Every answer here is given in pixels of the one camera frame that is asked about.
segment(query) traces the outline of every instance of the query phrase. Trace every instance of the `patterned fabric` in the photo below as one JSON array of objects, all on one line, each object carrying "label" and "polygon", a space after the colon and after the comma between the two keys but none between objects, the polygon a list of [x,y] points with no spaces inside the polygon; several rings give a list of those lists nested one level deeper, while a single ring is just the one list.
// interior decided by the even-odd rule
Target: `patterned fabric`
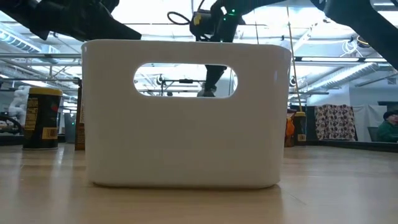
[{"label": "patterned fabric", "polygon": [[319,140],[355,141],[354,111],[351,106],[317,106],[315,122]]}]

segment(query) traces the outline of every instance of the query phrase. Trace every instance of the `white plastic bin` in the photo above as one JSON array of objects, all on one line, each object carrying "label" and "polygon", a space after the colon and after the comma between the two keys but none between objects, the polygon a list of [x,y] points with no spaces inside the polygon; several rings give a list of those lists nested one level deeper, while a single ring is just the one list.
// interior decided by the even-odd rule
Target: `white plastic bin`
[{"label": "white plastic bin", "polygon": [[[95,40],[83,44],[88,179],[118,187],[263,188],[278,183],[290,51],[275,45]],[[222,64],[229,98],[152,97],[145,63]]]}]

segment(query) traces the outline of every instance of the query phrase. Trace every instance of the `handle cutout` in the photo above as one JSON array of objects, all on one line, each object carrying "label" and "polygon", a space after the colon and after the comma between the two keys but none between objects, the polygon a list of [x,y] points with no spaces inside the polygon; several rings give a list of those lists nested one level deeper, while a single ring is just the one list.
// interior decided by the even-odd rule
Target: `handle cutout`
[{"label": "handle cutout", "polygon": [[[207,69],[202,64],[146,63],[134,74],[136,90],[145,96],[200,97],[203,93]],[[227,66],[216,84],[216,98],[232,96],[238,77]]]}]

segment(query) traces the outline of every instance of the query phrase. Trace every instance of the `green jacket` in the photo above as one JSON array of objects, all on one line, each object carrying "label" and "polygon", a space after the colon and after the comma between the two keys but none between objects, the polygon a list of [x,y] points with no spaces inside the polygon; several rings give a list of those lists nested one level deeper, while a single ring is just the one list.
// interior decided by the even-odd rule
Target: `green jacket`
[{"label": "green jacket", "polygon": [[384,121],[377,130],[377,141],[398,142],[398,125],[393,125],[388,121]]}]

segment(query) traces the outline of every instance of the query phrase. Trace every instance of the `wooden floor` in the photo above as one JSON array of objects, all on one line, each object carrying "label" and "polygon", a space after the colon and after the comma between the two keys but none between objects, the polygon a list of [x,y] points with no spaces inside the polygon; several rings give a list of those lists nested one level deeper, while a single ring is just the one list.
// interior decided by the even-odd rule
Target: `wooden floor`
[{"label": "wooden floor", "polygon": [[215,192],[96,187],[73,146],[0,147],[0,223],[396,224],[398,154],[286,149],[275,187]]}]

